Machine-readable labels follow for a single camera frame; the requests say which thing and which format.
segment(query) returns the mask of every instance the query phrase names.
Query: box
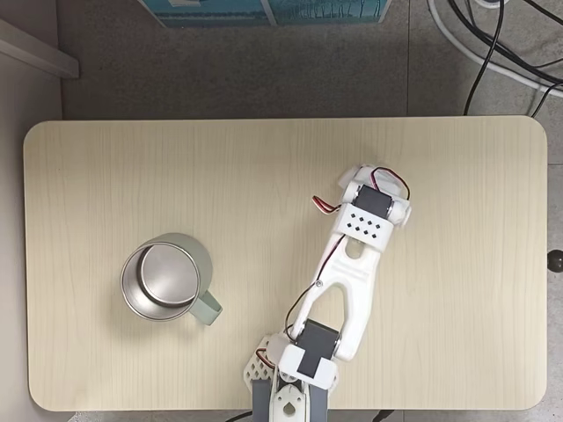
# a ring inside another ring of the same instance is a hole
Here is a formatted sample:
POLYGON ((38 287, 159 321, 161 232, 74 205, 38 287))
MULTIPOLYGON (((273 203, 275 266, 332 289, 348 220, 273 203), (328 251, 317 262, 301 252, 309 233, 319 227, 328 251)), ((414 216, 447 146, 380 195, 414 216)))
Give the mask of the box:
POLYGON ((391 0, 139 0, 167 28, 381 22, 391 0))

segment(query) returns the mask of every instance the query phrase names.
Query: mug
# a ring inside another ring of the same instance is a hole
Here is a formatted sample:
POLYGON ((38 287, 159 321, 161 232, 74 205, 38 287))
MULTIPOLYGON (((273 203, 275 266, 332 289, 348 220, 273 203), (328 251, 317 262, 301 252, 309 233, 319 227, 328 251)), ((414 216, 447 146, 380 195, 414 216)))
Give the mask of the mug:
POLYGON ((211 325, 223 308, 208 291, 213 266, 193 237, 167 233, 139 246, 121 271, 121 292, 140 317, 170 321, 190 312, 211 325))

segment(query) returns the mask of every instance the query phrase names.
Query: green mug handle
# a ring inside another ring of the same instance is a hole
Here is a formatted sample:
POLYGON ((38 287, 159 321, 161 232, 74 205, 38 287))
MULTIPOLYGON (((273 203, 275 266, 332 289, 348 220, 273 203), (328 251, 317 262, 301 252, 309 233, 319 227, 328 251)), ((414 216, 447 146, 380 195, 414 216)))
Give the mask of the green mug handle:
POLYGON ((194 317, 205 325, 211 325, 219 317, 221 311, 223 311, 223 308, 209 291, 198 297, 189 310, 194 317))

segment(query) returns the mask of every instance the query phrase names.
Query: floor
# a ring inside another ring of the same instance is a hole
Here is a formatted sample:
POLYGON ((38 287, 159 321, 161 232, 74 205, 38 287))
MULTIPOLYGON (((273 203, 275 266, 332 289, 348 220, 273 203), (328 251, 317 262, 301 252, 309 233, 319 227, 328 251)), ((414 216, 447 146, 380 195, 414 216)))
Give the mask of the floor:
MULTIPOLYGON (((563 16, 563 2, 537 0, 563 16)), ((446 25, 485 49, 436 0, 446 25)), ((489 31, 496 14, 475 7, 489 31)), ((69 120, 459 115, 479 67, 436 30, 424 0, 393 0, 381 25, 162 29, 136 0, 58 0, 61 50, 82 76, 62 85, 69 120)), ((563 28, 521 0, 507 4, 501 39, 529 62, 563 51, 563 28)), ((561 74, 563 66, 554 67, 561 74)), ((525 114, 537 93, 487 72, 471 114, 525 114)), ((563 100, 538 115, 549 140, 548 250, 563 249, 563 100)), ((396 411, 388 422, 563 419, 563 274, 548 276, 548 387, 528 411, 396 411)), ((369 422, 373 411, 333 411, 369 422)), ((236 412, 79 413, 73 421, 223 422, 236 412)))

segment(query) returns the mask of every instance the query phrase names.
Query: black wire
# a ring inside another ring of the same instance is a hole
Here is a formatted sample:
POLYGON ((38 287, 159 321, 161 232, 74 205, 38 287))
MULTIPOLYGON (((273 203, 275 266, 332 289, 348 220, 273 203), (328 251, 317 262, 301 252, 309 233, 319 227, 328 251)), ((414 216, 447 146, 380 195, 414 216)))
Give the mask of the black wire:
POLYGON ((533 7, 534 9, 536 9, 537 11, 542 13, 543 15, 546 15, 546 17, 548 17, 549 19, 552 19, 555 22, 557 22, 558 24, 563 26, 563 19, 561 19, 559 16, 555 16, 553 13, 551 13, 547 9, 544 9, 542 6, 540 6, 539 4, 537 4, 536 2, 534 2, 532 0, 524 0, 524 2, 529 4, 531 7, 533 7))
POLYGON ((379 411, 377 413, 377 415, 373 418, 373 420, 371 422, 381 422, 384 419, 387 419, 388 417, 390 417, 390 415, 393 413, 394 411, 391 410, 383 410, 383 411, 379 411))
POLYGON ((542 97, 542 99, 539 100, 539 104, 536 107, 536 110, 534 110, 534 113, 531 114, 531 117, 536 117, 537 114, 539 113, 540 108, 542 108, 542 106, 544 105, 544 102, 547 100, 547 96, 549 95, 549 93, 554 90, 555 88, 557 88, 558 86, 563 85, 563 83, 559 83, 559 84, 553 84, 552 86, 550 86, 544 93, 544 96, 542 97))
MULTIPOLYGON (((455 0, 448 0, 448 4, 450 5, 451 9, 456 14, 457 18, 461 21, 462 24, 477 38, 487 44, 489 47, 493 44, 493 42, 489 39, 489 36, 485 33, 482 33, 480 30, 473 27, 471 22, 467 20, 465 15, 461 12, 455 0)), ((495 50, 499 52, 501 55, 512 61, 512 63, 516 64, 517 66, 521 67, 524 70, 527 70, 532 75, 540 77, 552 84, 556 84, 559 82, 563 82, 563 79, 557 78, 555 76, 549 75, 544 73, 543 71, 536 69, 534 66, 530 65, 529 63, 525 62, 520 56, 516 55, 514 52, 506 49, 502 45, 498 44, 495 46, 495 50)))
POLYGON ((561 57, 560 59, 554 60, 553 62, 548 62, 545 64, 540 64, 539 66, 534 66, 536 69, 542 69, 542 68, 546 68, 548 66, 552 66, 553 64, 557 64, 557 63, 561 63, 563 62, 563 57, 561 57))
POLYGON ((489 48, 489 52, 486 54, 485 61, 483 62, 483 65, 481 66, 481 69, 479 70, 479 73, 477 74, 477 77, 475 78, 475 82, 473 82, 473 86, 472 86, 471 90, 469 91, 469 95, 467 96, 467 101, 465 101, 464 116, 466 116, 469 113, 469 107, 472 104, 473 95, 475 94, 475 91, 477 90, 479 82, 481 82, 481 78, 485 74, 486 66, 491 61, 491 57, 493 56, 493 53, 494 53, 494 47, 496 46, 496 42, 499 40, 499 35, 501 35, 502 20, 504 19, 504 0, 501 0, 500 5, 501 5, 501 8, 499 10, 499 20, 496 24, 496 30, 494 31, 493 43, 491 44, 491 47, 489 48))
POLYGON ((475 16, 473 15, 472 0, 465 0, 465 8, 467 9, 469 20, 472 22, 473 26, 477 28, 477 24, 475 23, 475 16))
MULTIPOLYGON (((469 20, 472 22, 473 27, 479 31, 482 35, 485 35, 489 40, 493 39, 493 36, 486 33, 485 31, 483 31, 481 28, 479 28, 479 26, 477 25, 477 22, 475 21, 475 16, 473 15, 473 8, 472 8, 472 0, 465 0, 465 8, 467 9, 467 14, 469 15, 469 20)), ((504 48, 509 54, 513 55, 514 57, 520 57, 517 53, 515 53, 514 51, 512 51, 509 47, 507 47, 505 44, 503 44, 501 42, 501 40, 497 40, 496 42, 499 46, 501 46, 502 48, 504 48)), ((536 68, 536 69, 542 69, 542 68, 547 68, 548 66, 552 66, 554 64, 557 63, 561 63, 563 62, 563 58, 557 59, 557 60, 553 60, 552 62, 548 62, 548 63, 544 63, 544 64, 530 64, 530 66, 532 68, 536 68)))
POLYGON ((248 418, 252 415, 252 411, 246 411, 245 413, 241 413, 240 415, 233 416, 230 419, 225 420, 225 422, 237 422, 240 419, 248 418))

